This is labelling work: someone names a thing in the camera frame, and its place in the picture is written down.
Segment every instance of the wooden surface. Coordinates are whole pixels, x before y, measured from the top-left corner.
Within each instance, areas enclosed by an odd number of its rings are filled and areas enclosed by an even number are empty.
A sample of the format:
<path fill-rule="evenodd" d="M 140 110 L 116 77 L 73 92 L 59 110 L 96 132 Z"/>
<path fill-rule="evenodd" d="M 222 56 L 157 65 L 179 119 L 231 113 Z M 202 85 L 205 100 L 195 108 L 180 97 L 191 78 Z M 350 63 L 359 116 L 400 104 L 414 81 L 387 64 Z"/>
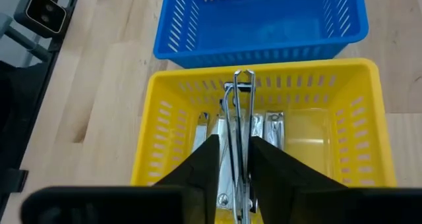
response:
<path fill-rule="evenodd" d="M 422 0 L 366 0 L 370 33 L 340 57 L 380 69 L 401 186 L 422 186 Z M 2 223 L 18 223 L 21 201 L 51 185 L 129 184 L 146 83 L 178 69 L 152 54 L 162 0 L 79 0 L 38 115 L 22 169 L 22 194 Z"/>

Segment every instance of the black metal frame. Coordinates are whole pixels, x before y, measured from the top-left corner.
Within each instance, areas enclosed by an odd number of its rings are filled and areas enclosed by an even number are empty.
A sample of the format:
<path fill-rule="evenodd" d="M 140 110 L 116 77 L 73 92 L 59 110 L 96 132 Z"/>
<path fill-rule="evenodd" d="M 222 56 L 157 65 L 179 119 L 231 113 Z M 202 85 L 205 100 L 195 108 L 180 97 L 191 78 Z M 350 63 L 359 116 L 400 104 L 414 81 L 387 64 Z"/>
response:
<path fill-rule="evenodd" d="M 34 128 L 38 112 L 40 110 L 42 100 L 47 90 L 51 74 L 54 69 L 54 65 L 59 56 L 63 40 L 65 39 L 65 32 L 69 27 L 70 19 L 75 10 L 77 0 L 69 0 L 69 4 L 66 7 L 67 11 L 67 20 L 64 25 L 63 35 L 60 35 L 56 38 L 51 39 L 48 51 L 51 53 L 51 57 L 47 59 L 43 64 L 47 65 L 44 69 L 37 72 L 37 76 L 40 76 L 38 80 L 41 80 L 40 89 L 37 90 L 36 102 L 31 108 L 30 115 L 28 116 L 28 121 L 16 121 L 16 126 L 19 127 L 19 131 L 5 131 L 6 136 L 0 137 L 0 144 L 2 145 L 2 150 L 0 153 L 1 166 L 0 166 L 0 218 L 3 216 L 5 207 L 7 205 L 7 200 L 9 199 L 10 192 L 20 192 L 23 188 L 24 182 L 28 175 L 27 171 L 19 170 L 20 164 L 22 162 L 26 147 L 28 145 L 32 129 Z"/>
<path fill-rule="evenodd" d="M 219 147 L 218 135 L 211 135 L 153 187 L 41 190 L 24 202 L 21 219 L 24 224 L 214 223 Z M 421 222 L 422 189 L 348 188 L 259 137 L 251 138 L 249 151 L 265 224 Z"/>

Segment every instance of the metal clip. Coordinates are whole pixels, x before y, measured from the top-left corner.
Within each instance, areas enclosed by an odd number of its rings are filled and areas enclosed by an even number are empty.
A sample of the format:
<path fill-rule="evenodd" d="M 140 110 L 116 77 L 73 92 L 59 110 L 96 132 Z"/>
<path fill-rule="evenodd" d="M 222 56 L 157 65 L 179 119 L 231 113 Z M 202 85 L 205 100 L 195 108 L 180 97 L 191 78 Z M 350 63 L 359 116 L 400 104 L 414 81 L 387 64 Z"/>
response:
<path fill-rule="evenodd" d="M 253 109 L 254 109 L 254 100 L 255 100 L 255 73 L 251 70 L 246 70 L 245 73 L 249 76 L 249 83 L 239 83 L 237 77 L 241 74 L 241 70 L 238 70 L 233 75 L 233 83 L 225 83 L 225 94 L 222 102 L 222 107 L 226 113 L 226 123 L 227 130 L 231 131 L 231 125 L 229 122 L 229 93 L 234 89 L 234 99 L 233 103 L 235 106 L 235 141 L 236 141 L 236 150 L 233 150 L 233 140 L 231 139 L 231 133 L 227 133 L 228 144 L 229 144 L 229 154 L 230 154 L 230 164 L 231 164 L 231 177 L 233 179 L 233 218 L 235 223 L 238 222 L 237 217 L 237 208 L 236 203 L 241 204 L 241 222 L 250 223 L 249 210 L 250 210 L 250 180 L 247 170 L 247 154 L 249 147 L 249 138 L 252 134 L 252 121 L 253 121 Z M 241 130 L 241 106 L 240 106 L 240 97 L 239 91 L 250 93 L 249 98 L 249 108 L 247 109 L 247 115 L 245 116 L 245 124 L 247 125 L 244 129 L 244 133 Z M 234 158 L 234 151 L 237 153 L 237 161 Z"/>
<path fill-rule="evenodd" d="M 208 123 L 210 116 L 208 113 L 202 112 L 198 118 L 198 124 L 195 131 L 195 139 L 193 140 L 192 153 L 205 142 L 208 131 Z"/>

